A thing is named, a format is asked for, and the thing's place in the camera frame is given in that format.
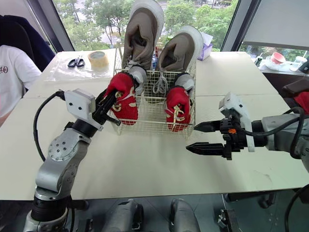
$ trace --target white t-shirt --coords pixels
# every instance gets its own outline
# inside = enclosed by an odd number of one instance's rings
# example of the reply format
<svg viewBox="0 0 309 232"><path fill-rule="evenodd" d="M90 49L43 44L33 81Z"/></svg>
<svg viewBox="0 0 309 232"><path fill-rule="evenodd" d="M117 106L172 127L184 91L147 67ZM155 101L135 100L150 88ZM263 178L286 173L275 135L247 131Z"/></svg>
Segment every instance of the white t-shirt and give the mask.
<svg viewBox="0 0 309 232"><path fill-rule="evenodd" d="M29 89L40 75L24 51L0 46L0 126L23 97L25 88Z"/></svg>

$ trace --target tissue box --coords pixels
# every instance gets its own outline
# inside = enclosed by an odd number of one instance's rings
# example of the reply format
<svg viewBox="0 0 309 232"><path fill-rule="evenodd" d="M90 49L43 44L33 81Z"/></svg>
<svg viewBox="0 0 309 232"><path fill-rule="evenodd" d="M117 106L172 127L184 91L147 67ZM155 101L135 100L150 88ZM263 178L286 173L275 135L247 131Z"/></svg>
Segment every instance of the tissue box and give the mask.
<svg viewBox="0 0 309 232"><path fill-rule="evenodd" d="M212 43L209 44L209 46L207 46L205 43L204 43L204 46L203 46L203 49L201 51L201 54L199 55L199 57L197 58L198 60L204 60L206 59L210 53L211 53L211 50L212 50Z"/></svg>

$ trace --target red logo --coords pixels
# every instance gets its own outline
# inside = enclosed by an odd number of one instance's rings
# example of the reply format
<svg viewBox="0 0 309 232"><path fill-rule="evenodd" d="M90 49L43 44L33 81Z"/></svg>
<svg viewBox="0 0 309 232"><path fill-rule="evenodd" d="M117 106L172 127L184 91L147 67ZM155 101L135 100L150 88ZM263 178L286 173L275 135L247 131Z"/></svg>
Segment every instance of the red logo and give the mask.
<svg viewBox="0 0 309 232"><path fill-rule="evenodd" d="M7 73L8 72L8 67L7 66L0 66L0 73Z"/></svg>

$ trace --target shoelace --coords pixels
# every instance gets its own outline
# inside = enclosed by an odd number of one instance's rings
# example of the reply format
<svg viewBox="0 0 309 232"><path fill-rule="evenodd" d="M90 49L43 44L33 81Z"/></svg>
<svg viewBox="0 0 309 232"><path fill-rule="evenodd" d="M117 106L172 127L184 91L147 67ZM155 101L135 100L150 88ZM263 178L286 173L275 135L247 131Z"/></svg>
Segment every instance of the shoelace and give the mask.
<svg viewBox="0 0 309 232"><path fill-rule="evenodd" d="M163 75L163 72L160 72L158 81L153 85L153 93L163 93L166 94L168 90L168 81Z"/></svg>
<svg viewBox="0 0 309 232"><path fill-rule="evenodd" d="M123 98L123 99L121 99L121 101L123 101L123 100L125 100L125 99L128 99L129 97L135 97L135 94L133 93L133 90L134 90L134 87L132 87L131 88L131 90L130 90L130 93L125 97L125 98ZM120 98L120 97L122 97L123 96L123 93L122 92L120 92L120 91L117 91L116 93L115 93L115 97L118 99L118 98ZM119 111L121 111L121 103L118 103L118 104L114 104L114 105L112 105L112 109L114 110L114 111L116 111L116 112L119 112Z"/></svg>
<svg viewBox="0 0 309 232"><path fill-rule="evenodd" d="M124 68L126 71L129 71L130 68L132 68L133 65L139 64L136 61L132 60L132 56L129 57L128 61L126 62L126 67Z"/></svg>
<svg viewBox="0 0 309 232"><path fill-rule="evenodd" d="M182 122L184 121L184 117L178 117L178 114L181 113L181 114L184 114L184 112L179 108L178 105L175 105L174 106L174 120L173 120L173 127L172 127L172 130L175 128L176 126L176 120L179 121L179 122Z"/></svg>
<svg viewBox="0 0 309 232"><path fill-rule="evenodd" d="M117 91L116 94L115 94L115 97L120 98L122 95L123 95L122 92ZM121 103L112 105L112 108L116 112L121 111Z"/></svg>

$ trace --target red cloth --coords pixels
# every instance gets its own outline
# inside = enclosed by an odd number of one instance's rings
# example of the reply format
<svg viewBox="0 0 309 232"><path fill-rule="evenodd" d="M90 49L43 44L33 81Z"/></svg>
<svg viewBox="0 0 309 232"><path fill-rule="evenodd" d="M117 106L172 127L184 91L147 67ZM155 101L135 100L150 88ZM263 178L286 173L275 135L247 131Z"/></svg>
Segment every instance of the red cloth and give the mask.
<svg viewBox="0 0 309 232"><path fill-rule="evenodd" d="M305 110L305 114L309 115L309 92L301 92L294 100Z"/></svg>

